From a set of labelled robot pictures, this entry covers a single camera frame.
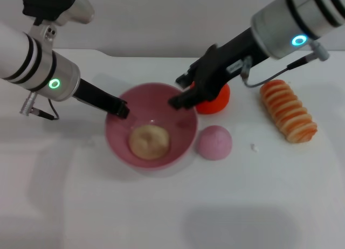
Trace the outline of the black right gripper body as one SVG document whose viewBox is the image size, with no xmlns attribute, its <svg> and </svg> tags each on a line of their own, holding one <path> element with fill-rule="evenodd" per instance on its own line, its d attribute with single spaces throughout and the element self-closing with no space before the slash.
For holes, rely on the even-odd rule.
<svg viewBox="0 0 345 249">
<path fill-rule="evenodd" d="M 250 28 L 223 46 L 210 46 L 188 70 L 194 82 L 194 87 L 190 92 L 191 100 L 215 99 L 222 87 L 240 74 L 240 70 L 229 73 L 227 68 L 239 60 L 243 61 L 246 57 L 251 57 L 253 66 L 267 59 L 267 55 L 257 44 Z"/>
</svg>

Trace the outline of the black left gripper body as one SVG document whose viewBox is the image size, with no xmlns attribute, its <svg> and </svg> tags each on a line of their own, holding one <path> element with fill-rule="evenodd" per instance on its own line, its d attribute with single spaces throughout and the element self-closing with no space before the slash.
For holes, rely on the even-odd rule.
<svg viewBox="0 0 345 249">
<path fill-rule="evenodd" d="M 77 100 L 112 114 L 122 114 L 122 100 L 81 79 L 72 95 Z"/>
</svg>

